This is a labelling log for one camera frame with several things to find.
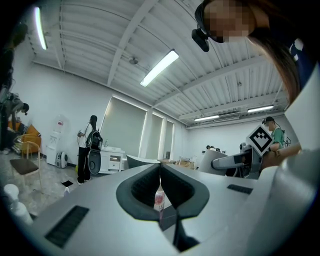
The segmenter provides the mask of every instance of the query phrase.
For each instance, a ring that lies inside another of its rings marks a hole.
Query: white wall
[[[25,50],[16,52],[14,70],[16,83],[12,92],[18,93],[20,99],[29,104],[28,115],[20,113],[18,116],[23,123],[33,124],[42,134],[41,151],[45,155],[58,115],[63,115],[67,119],[60,150],[68,154],[70,163],[77,164],[78,131],[86,126],[91,115],[97,116],[97,128],[101,127],[112,96],[148,108],[145,104],[103,85],[50,67],[30,63],[31,57]],[[174,124],[177,130],[173,155],[179,158],[183,155],[184,149],[181,145],[184,141],[181,133],[186,129],[180,122],[174,121]]]
[[[298,142],[297,136],[285,116],[276,117],[275,121],[285,130],[291,143]],[[210,128],[199,128],[188,130],[187,157],[197,156],[197,164],[201,163],[206,150],[206,146],[214,146],[226,151],[228,156],[240,152],[240,144],[246,142],[246,137],[252,132],[261,121],[241,123],[228,126],[218,126]]]

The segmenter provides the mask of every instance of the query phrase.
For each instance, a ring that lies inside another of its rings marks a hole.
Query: black slot
[[[63,248],[88,211],[89,209],[85,207],[73,207],[45,238],[56,246]]]
[[[198,216],[209,200],[209,190],[201,182],[163,164],[161,186],[176,209],[179,219]]]
[[[237,191],[237,192],[240,192],[240,193],[245,193],[245,194],[248,194],[250,195],[253,188],[250,188],[250,187],[245,187],[245,186],[239,186],[239,185],[235,185],[235,184],[230,184],[227,189],[230,189],[230,190],[234,190],[234,191]]]
[[[116,189],[118,203],[135,219],[159,221],[159,213],[154,210],[155,196],[160,186],[159,167],[159,164],[154,164],[146,168],[124,180]]]

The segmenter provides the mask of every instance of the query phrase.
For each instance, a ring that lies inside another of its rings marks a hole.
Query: speaker
[[[88,167],[89,171],[96,175],[100,172],[101,167],[101,155],[100,151],[91,149],[88,153]]]

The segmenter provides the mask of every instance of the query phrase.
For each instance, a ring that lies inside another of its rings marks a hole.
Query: white cabinet
[[[125,152],[118,147],[102,147],[100,174],[113,174],[121,172]]]

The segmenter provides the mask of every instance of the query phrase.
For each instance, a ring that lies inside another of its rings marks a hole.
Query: water bottle
[[[22,202],[19,202],[18,187],[13,184],[7,184],[4,186],[3,190],[11,201],[11,205],[9,207],[11,212],[26,224],[31,225],[33,221],[26,206]]]
[[[163,214],[164,214],[164,208],[165,208],[165,192],[161,186],[161,179],[160,179],[160,186],[155,193],[153,208],[159,212],[159,224],[161,226]]]

